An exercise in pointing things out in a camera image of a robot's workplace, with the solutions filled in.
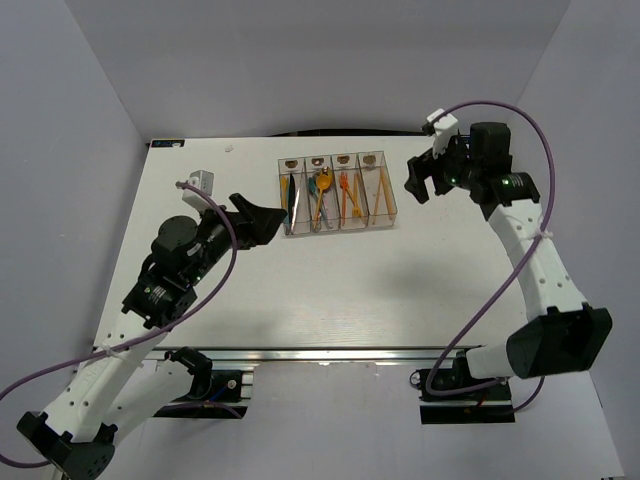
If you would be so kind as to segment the teal plastic knife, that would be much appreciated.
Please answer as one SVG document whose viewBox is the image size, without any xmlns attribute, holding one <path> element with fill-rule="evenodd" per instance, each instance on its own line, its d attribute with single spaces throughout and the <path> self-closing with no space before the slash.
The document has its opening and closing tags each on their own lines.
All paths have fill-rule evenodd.
<svg viewBox="0 0 640 480">
<path fill-rule="evenodd" d="M 293 214 L 294 214 L 294 203 L 295 203 L 295 195 L 296 195 L 296 186 L 295 179 L 292 174 L 288 177 L 287 182 L 287 219 L 286 219 L 286 234 L 289 235 L 292 232 L 293 227 Z"/>
</svg>

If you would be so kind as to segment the iridescent rainbow metal spoon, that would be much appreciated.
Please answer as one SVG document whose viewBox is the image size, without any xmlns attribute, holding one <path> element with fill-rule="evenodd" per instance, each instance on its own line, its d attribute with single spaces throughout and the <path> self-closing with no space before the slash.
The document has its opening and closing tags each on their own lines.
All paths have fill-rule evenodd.
<svg viewBox="0 0 640 480">
<path fill-rule="evenodd" d="M 334 218 L 334 210 L 335 210 L 335 208 L 333 207 L 333 197 L 332 197 L 332 194 L 333 194 L 333 191 L 332 191 L 333 176 L 332 176 L 332 173 L 331 173 L 329 168 L 323 168 L 320 171 L 320 173 L 327 173 L 331 177 L 331 186 L 329 187 L 328 190 L 325 191 L 324 198 L 323 198 L 324 205 L 326 207 L 326 215 L 327 215 L 327 217 L 322 219 L 322 220 L 325 220 L 326 222 L 329 222 L 329 221 L 333 220 L 333 218 Z"/>
</svg>

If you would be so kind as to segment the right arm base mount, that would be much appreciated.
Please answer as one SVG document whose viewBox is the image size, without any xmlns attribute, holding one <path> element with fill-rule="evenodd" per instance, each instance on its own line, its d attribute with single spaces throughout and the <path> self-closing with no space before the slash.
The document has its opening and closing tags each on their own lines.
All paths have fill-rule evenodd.
<svg viewBox="0 0 640 480">
<path fill-rule="evenodd" d="M 462 394 L 436 396 L 428 392 L 430 369 L 415 370 L 409 377 L 412 388 L 419 392 L 422 425 L 508 424 L 515 422 L 510 387 L 503 382 L 488 388 Z M 442 366 L 431 384 L 434 391 L 476 387 L 486 379 L 471 377 L 462 351 L 456 353 L 450 366 Z"/>
</svg>

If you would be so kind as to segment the red-orange plastic fork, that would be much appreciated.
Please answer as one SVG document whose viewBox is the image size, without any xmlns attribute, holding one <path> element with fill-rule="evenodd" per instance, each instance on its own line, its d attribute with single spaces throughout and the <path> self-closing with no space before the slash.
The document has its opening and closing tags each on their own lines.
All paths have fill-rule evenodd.
<svg viewBox="0 0 640 480">
<path fill-rule="evenodd" d="M 345 224 L 347 219 L 347 197 L 349 192 L 348 175 L 346 172 L 340 173 L 339 184 L 342 191 L 341 220 L 342 224 Z"/>
</svg>

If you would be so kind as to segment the orange plastic chopstick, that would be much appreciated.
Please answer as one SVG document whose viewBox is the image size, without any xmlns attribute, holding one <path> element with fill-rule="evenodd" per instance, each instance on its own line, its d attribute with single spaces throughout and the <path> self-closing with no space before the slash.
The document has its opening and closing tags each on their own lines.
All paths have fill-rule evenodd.
<svg viewBox="0 0 640 480">
<path fill-rule="evenodd" d="M 376 193 L 375 193 L 374 212 L 373 212 L 374 216 L 378 215 L 379 204 L 380 204 L 380 195 L 381 195 L 381 192 L 382 192 L 382 184 L 383 184 L 383 172 L 382 172 L 382 170 L 380 170 L 379 171 L 378 184 L 377 184 Z"/>
<path fill-rule="evenodd" d="M 380 172 L 380 182 L 381 182 L 381 186 L 382 186 L 382 190 L 383 190 L 383 194 L 384 194 L 387 214 L 391 217 L 392 205 L 391 205 L 390 190 L 389 190 L 389 184 L 388 184 L 387 176 L 386 176 L 386 173 L 385 173 L 384 170 L 381 170 L 381 172 Z"/>
</svg>

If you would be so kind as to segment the orange plastic spoon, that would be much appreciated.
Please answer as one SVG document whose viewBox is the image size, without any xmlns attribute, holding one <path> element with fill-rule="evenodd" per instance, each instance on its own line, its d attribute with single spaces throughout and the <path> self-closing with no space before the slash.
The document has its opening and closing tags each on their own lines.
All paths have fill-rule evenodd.
<svg viewBox="0 0 640 480">
<path fill-rule="evenodd" d="M 315 186 L 317 189 L 318 200 L 316 203 L 314 222 L 318 223 L 324 208 L 324 193 L 331 186 L 331 177 L 327 173 L 320 173 L 315 179 Z"/>
</svg>

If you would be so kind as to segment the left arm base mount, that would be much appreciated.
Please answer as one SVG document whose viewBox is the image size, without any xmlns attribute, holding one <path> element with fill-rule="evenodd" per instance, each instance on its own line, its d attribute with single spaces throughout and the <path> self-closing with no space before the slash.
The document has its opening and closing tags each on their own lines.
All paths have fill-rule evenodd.
<svg viewBox="0 0 640 480">
<path fill-rule="evenodd" d="M 211 360 L 190 348 L 166 351 L 156 369 L 166 361 L 185 365 L 193 377 L 190 390 L 155 413 L 156 418 L 243 419 L 253 389 L 253 368 Z"/>
</svg>

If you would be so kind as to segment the orange plastic knife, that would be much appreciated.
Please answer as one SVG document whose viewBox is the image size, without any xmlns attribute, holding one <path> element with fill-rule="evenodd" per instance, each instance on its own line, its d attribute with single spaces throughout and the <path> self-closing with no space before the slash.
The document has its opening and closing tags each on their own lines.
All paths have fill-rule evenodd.
<svg viewBox="0 0 640 480">
<path fill-rule="evenodd" d="M 280 201 L 281 208 L 288 211 L 288 177 L 286 175 L 280 176 Z"/>
</svg>

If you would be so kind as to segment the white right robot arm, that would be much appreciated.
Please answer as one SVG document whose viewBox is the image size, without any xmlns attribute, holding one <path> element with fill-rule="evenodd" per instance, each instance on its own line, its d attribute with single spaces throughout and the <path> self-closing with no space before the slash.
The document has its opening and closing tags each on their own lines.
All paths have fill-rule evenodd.
<svg viewBox="0 0 640 480">
<path fill-rule="evenodd" d="M 468 191 L 501 241 L 516 273 L 526 324 L 503 342 L 464 354 L 466 364 L 453 371 L 451 384 L 461 397 L 484 391 L 488 379 L 536 378 L 589 370 L 611 329 L 605 308 L 594 308 L 575 286 L 547 233 L 540 194 L 525 172 L 512 169 L 511 131 L 504 123 L 472 124 L 468 139 L 446 116 L 424 130 L 434 142 L 408 162 L 405 188 L 419 203 L 429 195 L 426 182 L 444 195 Z"/>
</svg>

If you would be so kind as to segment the yellow-orange fork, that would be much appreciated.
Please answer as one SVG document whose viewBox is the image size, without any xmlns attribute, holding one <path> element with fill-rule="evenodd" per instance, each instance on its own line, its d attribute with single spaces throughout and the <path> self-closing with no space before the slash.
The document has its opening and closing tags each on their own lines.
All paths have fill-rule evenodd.
<svg viewBox="0 0 640 480">
<path fill-rule="evenodd" d="M 359 204 L 357 202 L 356 196 L 353 194 L 353 192 L 350 189 L 350 185 L 349 185 L 349 181 L 348 181 L 348 175 L 346 173 L 342 173 L 341 174 L 341 176 L 340 176 L 340 184 L 341 184 L 341 188 L 344 190 L 344 192 L 346 193 L 346 195 L 350 198 L 350 200 L 352 202 L 352 215 L 360 217 L 361 216 L 361 209 L 360 209 Z"/>
<path fill-rule="evenodd" d="M 359 186 L 358 174 L 355 173 L 353 177 L 353 182 L 351 185 L 352 215 L 354 217 L 361 218 L 362 211 L 359 204 L 358 186 Z"/>
</svg>

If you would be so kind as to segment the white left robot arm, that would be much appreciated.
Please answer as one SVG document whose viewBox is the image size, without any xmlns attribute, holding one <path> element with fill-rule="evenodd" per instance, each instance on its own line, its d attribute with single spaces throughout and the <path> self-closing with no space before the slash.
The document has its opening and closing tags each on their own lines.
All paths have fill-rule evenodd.
<svg viewBox="0 0 640 480">
<path fill-rule="evenodd" d="M 226 252 L 268 244 L 283 223 L 281 208 L 259 207 L 234 193 L 235 211 L 200 209 L 200 218 L 165 220 L 137 282 L 95 352 L 64 392 L 42 412 L 27 412 L 17 429 L 69 479 L 95 479 L 116 446 L 171 401 L 199 399 L 211 387 L 212 362 L 182 347 L 131 391 L 124 389 L 146 356 L 185 313 L 197 312 L 195 287 Z"/>
</svg>

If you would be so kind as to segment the teal plastic spoon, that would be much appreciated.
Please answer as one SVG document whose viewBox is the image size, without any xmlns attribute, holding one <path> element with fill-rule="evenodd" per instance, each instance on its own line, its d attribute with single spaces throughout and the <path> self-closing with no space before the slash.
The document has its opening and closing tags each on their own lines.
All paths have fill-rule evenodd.
<svg viewBox="0 0 640 480">
<path fill-rule="evenodd" d="M 318 174 L 316 177 L 308 181 L 308 190 L 315 195 L 315 212 L 312 220 L 312 230 L 320 229 L 321 220 L 326 218 L 326 207 L 324 205 L 323 194 L 331 186 L 331 179 L 328 174 Z"/>
</svg>

